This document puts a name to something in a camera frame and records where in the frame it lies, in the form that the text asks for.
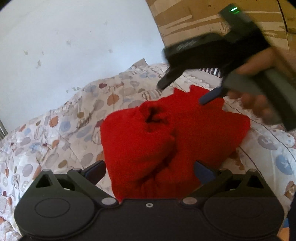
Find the bedsheet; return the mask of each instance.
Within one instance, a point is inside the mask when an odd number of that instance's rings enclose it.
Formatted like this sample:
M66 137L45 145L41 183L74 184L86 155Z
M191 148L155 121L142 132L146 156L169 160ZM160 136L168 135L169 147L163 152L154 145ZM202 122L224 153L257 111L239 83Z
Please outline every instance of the bedsheet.
M0 142L2 240L21 237L14 209L42 169L64 174L104 159L100 125L108 114L168 96L174 88L189 91L194 84L212 89L220 83L214 70L195 70L185 72L164 91L157 90L156 84L167 68L166 64L148 66L142 60L117 76L94 81L60 108L28 121ZM251 130L222 168L233 173L258 169L287 212L296 187L296 132L287 133L281 125L263 125L252 112L242 109L239 100L225 98L224 109L249 116ZM108 173L97 186L113 196Z

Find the white wall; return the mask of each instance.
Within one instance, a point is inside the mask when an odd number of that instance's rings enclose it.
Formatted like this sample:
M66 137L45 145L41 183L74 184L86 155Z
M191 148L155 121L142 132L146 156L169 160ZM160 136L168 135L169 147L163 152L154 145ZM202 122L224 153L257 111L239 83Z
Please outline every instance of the white wall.
M162 62L162 49L145 0L12 0L0 12L0 119L11 131L71 87Z

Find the human hand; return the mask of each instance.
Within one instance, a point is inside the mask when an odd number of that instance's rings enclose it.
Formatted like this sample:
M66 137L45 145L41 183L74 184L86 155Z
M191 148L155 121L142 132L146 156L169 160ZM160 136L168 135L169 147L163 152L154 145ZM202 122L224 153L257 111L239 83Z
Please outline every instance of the human hand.
M252 76L272 67L292 78L296 70L296 53L270 47L252 56L236 71L238 74ZM227 95L230 99L242 98L243 107L252 110L256 116L262 117L266 124L277 124L274 122L275 112L264 95L255 96L237 91L229 91Z

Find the polka dot bedsheet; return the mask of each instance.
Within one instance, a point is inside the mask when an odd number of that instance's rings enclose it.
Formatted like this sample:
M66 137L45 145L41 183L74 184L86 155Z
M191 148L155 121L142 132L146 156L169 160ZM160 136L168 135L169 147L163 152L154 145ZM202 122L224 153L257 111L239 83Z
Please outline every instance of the polka dot bedsheet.
M167 68L166 64L148 66L141 60L115 77L88 84L60 108L30 120L0 142L1 240L21 237L14 209L42 169L64 174L104 159L100 126L108 114L168 96L174 88L189 91L193 84L212 89L220 83L215 74L195 70L185 72L164 91L157 90ZM249 116L251 129L222 167L240 174L257 169L287 212L296 190L296 132L287 133L282 125L262 124L252 112L242 109L239 100L225 98L224 109ZM108 173L97 186L113 195ZM283 239L288 231L285 221Z

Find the red garment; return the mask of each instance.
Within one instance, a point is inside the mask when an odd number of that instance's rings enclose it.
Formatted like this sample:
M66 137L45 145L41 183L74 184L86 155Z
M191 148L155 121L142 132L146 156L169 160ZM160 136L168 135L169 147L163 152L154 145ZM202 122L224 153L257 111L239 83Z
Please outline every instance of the red garment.
M239 146L248 117L222 110L224 100L201 106L208 90L192 85L140 107L116 111L101 125L105 162L117 199L183 198L200 181L193 165L212 168Z

